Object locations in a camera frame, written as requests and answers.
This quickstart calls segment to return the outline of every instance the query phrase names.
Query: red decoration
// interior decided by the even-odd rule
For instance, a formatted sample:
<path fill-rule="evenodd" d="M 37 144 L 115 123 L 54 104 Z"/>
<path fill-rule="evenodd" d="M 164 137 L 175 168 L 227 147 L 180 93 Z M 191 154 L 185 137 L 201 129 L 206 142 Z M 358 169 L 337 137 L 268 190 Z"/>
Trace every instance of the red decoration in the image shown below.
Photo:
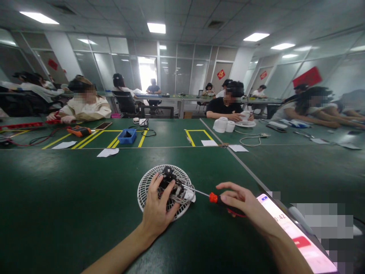
<path fill-rule="evenodd" d="M 57 70 L 58 64 L 57 64 L 55 61 L 53 61 L 51 58 L 48 60 L 48 65 L 49 65 L 52 69 Z"/>
<path fill-rule="evenodd" d="M 225 77 L 224 70 L 221 70 L 220 72 L 218 72 L 217 76 L 218 76 L 219 80 L 222 79 L 223 77 Z"/>
<path fill-rule="evenodd" d="M 267 76 L 267 71 L 265 70 L 263 73 L 261 73 L 260 78 L 261 80 L 264 79 Z"/>
<path fill-rule="evenodd" d="M 303 73 L 299 77 L 293 80 L 294 87 L 300 84 L 307 84 L 309 86 L 314 86 L 315 84 L 322 82 L 322 77 L 319 74 L 317 67 L 311 68 L 309 71 Z"/>

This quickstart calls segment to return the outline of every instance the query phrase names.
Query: screwdriver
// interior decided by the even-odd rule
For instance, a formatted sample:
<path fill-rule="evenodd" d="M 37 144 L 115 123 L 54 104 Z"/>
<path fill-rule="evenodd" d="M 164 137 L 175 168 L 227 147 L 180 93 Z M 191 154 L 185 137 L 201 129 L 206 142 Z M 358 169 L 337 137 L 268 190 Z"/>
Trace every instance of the screwdriver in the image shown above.
<path fill-rule="evenodd" d="M 245 215 L 245 213 L 244 213 L 242 210 L 240 210 L 240 209 L 238 209 L 238 208 L 236 208 L 236 207 L 232 207 L 232 206 L 230 206 L 230 205 L 225 204 L 225 203 L 221 200 L 221 196 L 215 195 L 213 192 L 211 192 L 211 193 L 210 193 L 210 195 L 208 195 L 208 194 L 206 194 L 206 193 L 204 193 L 204 192 L 201 192 L 201 191 L 199 191 L 199 190 L 196 190 L 196 189 L 194 189 L 194 188 L 191 188 L 191 187 L 189 187 L 189 186 L 187 186 L 187 185 L 184 185 L 184 184 L 181 184 L 181 185 L 183 185 L 184 187 L 187 187 L 187 188 L 189 188 L 189 189 L 191 189 L 191 190 L 193 190 L 193 191 L 199 192 L 200 194 L 203 194 L 203 195 L 205 195 L 205 196 L 209 197 L 209 201 L 210 201 L 211 203 L 218 204 L 218 205 L 220 205 L 220 206 L 223 206 L 223 207 L 227 208 L 227 210 L 228 210 L 230 213 L 235 214 L 235 215 L 237 215 L 237 216 L 239 216 L 239 217 L 242 217 L 242 218 L 246 218 L 246 215 Z"/>

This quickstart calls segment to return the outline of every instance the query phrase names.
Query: ceiling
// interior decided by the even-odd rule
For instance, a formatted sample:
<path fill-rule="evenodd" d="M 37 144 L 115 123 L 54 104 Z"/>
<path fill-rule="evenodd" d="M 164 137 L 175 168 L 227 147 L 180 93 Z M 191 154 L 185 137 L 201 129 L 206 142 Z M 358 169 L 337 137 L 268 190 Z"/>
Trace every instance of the ceiling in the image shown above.
<path fill-rule="evenodd" d="M 63 3 L 64 15 L 50 3 Z M 296 45 L 365 23 L 363 0 L 0 0 L 0 27 L 126 36 L 210 45 L 256 47 L 267 56 L 281 43 Z M 39 23 L 19 11 L 40 12 L 60 25 Z M 224 21 L 209 29 L 212 20 Z M 166 34 L 152 34 L 147 22 L 165 23 Z M 254 32 L 270 33 L 245 42 Z"/>

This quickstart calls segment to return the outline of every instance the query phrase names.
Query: phone screen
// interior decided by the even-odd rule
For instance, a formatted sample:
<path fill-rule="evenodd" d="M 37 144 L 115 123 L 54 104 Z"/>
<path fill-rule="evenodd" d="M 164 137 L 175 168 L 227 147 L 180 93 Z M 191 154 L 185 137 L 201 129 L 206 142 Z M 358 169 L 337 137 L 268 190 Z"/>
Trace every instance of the phone screen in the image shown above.
<path fill-rule="evenodd" d="M 337 268 L 333 262 L 320 251 L 304 232 L 266 194 L 261 194 L 257 199 L 295 242 L 315 274 L 337 272 Z"/>
<path fill-rule="evenodd" d="M 112 122 L 105 122 L 105 123 L 102 123 L 101 125 L 99 125 L 98 127 L 96 127 L 95 129 L 104 129 L 110 124 L 112 124 Z"/>

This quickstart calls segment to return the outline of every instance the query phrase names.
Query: blue plastic box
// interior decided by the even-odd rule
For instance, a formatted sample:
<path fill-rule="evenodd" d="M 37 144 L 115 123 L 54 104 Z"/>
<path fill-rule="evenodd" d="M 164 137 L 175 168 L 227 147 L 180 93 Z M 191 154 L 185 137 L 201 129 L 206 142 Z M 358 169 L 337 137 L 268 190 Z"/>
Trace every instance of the blue plastic box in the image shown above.
<path fill-rule="evenodd" d="M 127 132 L 129 132 L 132 135 L 132 137 L 125 138 L 124 136 L 126 135 Z M 136 137 L 137 137 L 136 129 L 123 129 L 123 131 L 118 136 L 118 140 L 119 143 L 122 144 L 133 143 Z"/>

